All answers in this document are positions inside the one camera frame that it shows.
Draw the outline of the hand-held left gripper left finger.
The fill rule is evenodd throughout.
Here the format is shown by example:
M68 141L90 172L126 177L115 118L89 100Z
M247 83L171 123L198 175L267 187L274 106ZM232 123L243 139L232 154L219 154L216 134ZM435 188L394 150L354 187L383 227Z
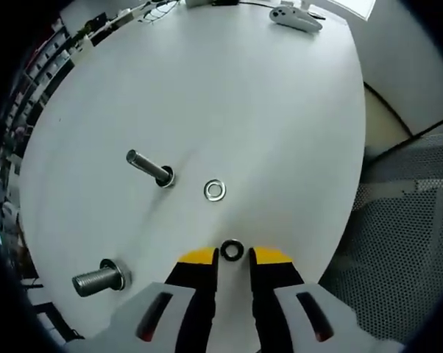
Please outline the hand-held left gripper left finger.
M109 352L205 352L215 316L219 249L179 258L165 282L153 282L120 306L108 327Z

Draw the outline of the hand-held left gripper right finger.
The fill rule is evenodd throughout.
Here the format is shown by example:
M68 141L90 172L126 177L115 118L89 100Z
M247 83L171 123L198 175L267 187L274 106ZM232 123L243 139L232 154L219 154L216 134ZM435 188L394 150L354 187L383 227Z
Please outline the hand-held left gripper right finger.
M252 314L262 352L399 352L360 328L355 311L307 283L278 249L249 250Z

